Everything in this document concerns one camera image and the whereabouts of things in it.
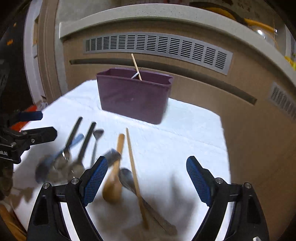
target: wall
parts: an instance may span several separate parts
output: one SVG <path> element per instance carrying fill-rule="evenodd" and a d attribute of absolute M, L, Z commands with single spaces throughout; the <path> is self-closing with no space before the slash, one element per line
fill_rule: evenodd
<path fill-rule="evenodd" d="M 26 18 L 24 32 L 25 69 L 34 103 L 42 101 L 41 96 L 45 96 L 39 72 L 37 44 L 33 44 L 34 30 L 37 30 L 35 20 L 40 13 L 41 5 L 42 0 L 32 0 Z"/>
<path fill-rule="evenodd" d="M 54 30 L 54 55 L 56 69 L 62 94 L 69 89 L 66 82 L 63 44 L 59 39 L 59 23 L 63 21 L 75 21 L 91 14 L 101 12 L 110 8 L 120 7 L 121 0 L 60 0 Z"/>

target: wooden spoon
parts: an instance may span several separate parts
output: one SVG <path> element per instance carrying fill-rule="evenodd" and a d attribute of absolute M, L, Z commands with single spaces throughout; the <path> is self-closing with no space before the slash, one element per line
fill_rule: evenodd
<path fill-rule="evenodd" d="M 120 153 L 120 155 L 122 155 L 123 144 L 124 144 L 124 134 L 119 134 L 118 141 L 117 141 L 117 151 Z M 105 185 L 103 188 L 103 192 L 102 192 L 103 198 L 105 199 L 106 202 L 109 202 L 109 203 L 117 203 L 121 198 L 122 185 L 118 179 L 119 164 L 120 164 L 120 158 L 114 162 L 113 169 L 109 174 L 108 179 L 105 182 Z"/>

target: white tablecloth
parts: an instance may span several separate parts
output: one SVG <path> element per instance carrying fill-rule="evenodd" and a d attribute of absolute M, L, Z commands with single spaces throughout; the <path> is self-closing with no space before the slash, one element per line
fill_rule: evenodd
<path fill-rule="evenodd" d="M 43 119 L 30 122 L 25 129 L 53 126 L 58 131 L 54 142 L 32 146 L 24 152 L 19 165 L 15 165 L 14 187 L 10 195 L 13 209 L 27 229 L 31 211 L 41 184 L 35 182 L 35 168 L 40 158 L 60 150 L 66 143 L 78 117 L 83 121 L 78 133 L 86 134 L 92 121 L 105 134 L 98 142 L 97 157 L 110 148 L 116 148 L 117 137 L 129 128 L 142 196 L 165 219 L 175 225 L 175 240 L 191 240 L 198 230 L 208 207 L 202 203 L 186 171 L 186 160 L 195 156 L 214 177 L 222 177 L 230 183 L 227 148 L 220 117 L 215 113 L 177 100 L 169 99 L 163 121 L 159 125 L 134 120 L 101 109 L 95 80 L 87 81 L 59 98 L 43 111 Z M 91 138 L 83 160 L 90 167 L 94 147 Z M 71 151 L 76 157 L 81 143 Z M 131 169 L 127 142 L 125 141 L 121 167 Z M 153 240 L 163 237 L 163 230 L 150 222 L 150 232 L 143 232 L 136 196 L 123 189 L 122 200 L 117 205 L 102 198 L 104 181 L 87 211 L 105 241 Z M 66 203 L 62 203 L 63 215 L 72 240 L 79 240 Z M 223 240 L 230 218 L 230 208 L 218 234 Z"/>

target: countertop edge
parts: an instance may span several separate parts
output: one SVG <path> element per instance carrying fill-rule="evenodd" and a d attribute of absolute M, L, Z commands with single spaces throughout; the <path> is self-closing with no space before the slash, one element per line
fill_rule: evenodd
<path fill-rule="evenodd" d="M 83 29 L 136 18 L 158 18 L 202 25 L 225 33 L 256 49 L 276 64 L 296 87 L 296 73 L 283 55 L 260 35 L 222 15 L 194 7 L 176 4 L 136 4 L 108 9 L 73 22 L 60 22 L 62 39 Z"/>

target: blue gripper pad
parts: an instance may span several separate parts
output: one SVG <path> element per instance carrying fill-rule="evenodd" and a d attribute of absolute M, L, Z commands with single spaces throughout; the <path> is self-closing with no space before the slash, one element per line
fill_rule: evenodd
<path fill-rule="evenodd" d="M 85 206 L 87 206 L 94 200 L 96 193 L 98 192 L 98 189 L 108 170 L 108 161 L 106 158 L 103 158 L 99 165 L 94 164 L 94 166 L 89 170 L 92 170 L 95 166 L 97 166 L 97 168 L 94 170 L 93 174 L 89 178 L 83 191 L 82 203 Z"/>
<path fill-rule="evenodd" d="M 202 168 L 194 156 L 188 157 L 186 169 L 200 200 L 209 207 L 212 204 L 215 191 L 214 177 L 209 170 Z"/>

